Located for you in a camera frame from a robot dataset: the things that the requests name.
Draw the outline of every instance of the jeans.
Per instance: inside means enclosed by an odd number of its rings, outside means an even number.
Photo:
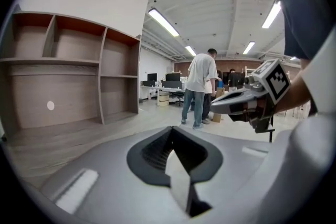
[[[182,119],[187,119],[187,113],[191,105],[191,101],[195,99],[195,122],[194,127],[199,127],[202,122],[202,113],[203,113],[203,101],[204,101],[204,92],[194,92],[188,89],[184,93],[184,102],[182,110]]]
[[[191,101],[191,107],[190,107],[190,110],[191,110],[191,111],[195,111],[195,100],[194,100],[194,99]]]
[[[210,103],[211,103],[211,94],[210,93],[204,94],[202,120],[205,120],[206,117],[209,115]]]

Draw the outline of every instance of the white t-shirt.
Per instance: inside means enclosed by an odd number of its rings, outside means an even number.
[[[212,93],[212,85],[211,85],[211,81],[207,81],[205,83],[205,94],[208,94],[208,93]]]
[[[218,77],[215,60],[208,54],[196,55],[188,71],[190,75],[185,87],[194,92],[205,92],[205,83]]]

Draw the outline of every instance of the floor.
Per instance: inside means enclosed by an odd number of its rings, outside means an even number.
[[[140,104],[138,115],[125,113],[118,119],[106,119],[106,125],[96,120],[26,129],[8,139],[8,152],[17,173],[36,188],[60,168],[87,150],[106,141],[126,137],[162,126],[180,125],[182,107],[156,106],[156,100]],[[193,125],[193,112],[188,113],[187,127]],[[292,112],[275,115],[273,139],[283,130],[293,129],[300,119]],[[256,134],[249,123],[233,122],[227,115],[220,123],[204,125],[204,132],[221,136],[268,142],[269,134]]]

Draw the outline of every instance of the cardboard box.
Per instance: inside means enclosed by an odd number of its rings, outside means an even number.
[[[216,98],[221,97],[224,94],[225,94],[225,91],[224,91],[223,88],[217,88]],[[222,119],[221,114],[214,113],[214,117],[212,118],[213,122],[218,122],[219,123],[219,122],[221,122],[221,119]]]
[[[161,95],[159,96],[159,101],[169,101],[169,94]]]
[[[159,102],[159,106],[167,106],[167,105],[169,105],[169,100]]]

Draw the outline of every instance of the shelf compartment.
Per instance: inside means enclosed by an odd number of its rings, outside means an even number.
[[[104,26],[56,15],[50,31],[44,56],[99,61]]]
[[[2,39],[1,58],[42,57],[51,14],[13,14]]]
[[[75,65],[75,66],[98,66],[99,61],[79,60],[79,59],[61,59],[53,57],[41,58],[5,58],[0,59],[0,63],[9,65]]]
[[[10,86],[19,129],[97,117],[94,76],[13,76]],[[49,101],[55,104],[52,111],[47,108]]]
[[[104,118],[121,112],[138,113],[136,78],[101,78],[101,105]]]
[[[107,75],[102,74],[100,75],[103,78],[128,78],[128,79],[136,79],[138,76],[129,76],[129,75]]]
[[[108,28],[106,33],[106,38],[114,40],[119,43],[123,43],[128,46],[134,46],[139,43],[139,39],[136,37],[130,37],[124,33],[121,33],[117,30],[114,30],[112,28]]]
[[[78,75],[96,76],[98,67],[70,65],[11,65],[9,76]]]
[[[101,73],[106,76],[137,76],[140,42],[121,43],[114,30],[108,29],[103,45]]]

